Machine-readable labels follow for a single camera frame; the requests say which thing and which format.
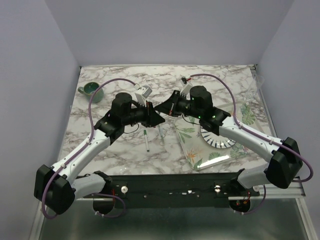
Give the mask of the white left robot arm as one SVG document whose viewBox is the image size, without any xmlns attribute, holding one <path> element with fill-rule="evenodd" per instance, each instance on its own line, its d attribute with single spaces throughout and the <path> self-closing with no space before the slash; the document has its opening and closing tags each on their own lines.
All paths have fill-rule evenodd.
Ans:
<svg viewBox="0 0 320 240">
<path fill-rule="evenodd" d="M 34 196 L 41 201 L 43 215 L 49 207 L 56 215 L 63 214 L 76 199 L 97 194 L 110 194 L 112 178 L 101 171 L 79 178 L 79 173 L 100 152 L 112 145 L 128 125 L 141 124 L 153 128 L 165 122 L 151 102 L 140 105 L 128 93 L 118 93 L 111 109 L 97 123 L 91 124 L 90 135 L 69 155 L 52 166 L 42 165 L 36 172 Z"/>
</svg>

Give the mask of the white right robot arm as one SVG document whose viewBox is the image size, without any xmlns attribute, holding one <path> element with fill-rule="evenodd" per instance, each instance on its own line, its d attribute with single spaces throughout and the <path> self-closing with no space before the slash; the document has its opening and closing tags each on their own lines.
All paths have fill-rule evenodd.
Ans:
<svg viewBox="0 0 320 240">
<path fill-rule="evenodd" d="M 289 187 L 303 166 L 294 139 L 287 137 L 281 140 L 237 122 L 228 112 L 213 105 L 212 95 L 204 86 L 193 86 L 189 93 L 190 99 L 187 99 L 175 90 L 155 110 L 172 117 L 187 115 L 197 118 L 206 131 L 243 145 L 267 162 L 242 170 L 230 183 L 230 191 L 234 195 L 241 196 L 257 185 L 272 184 L 280 189 Z"/>
</svg>

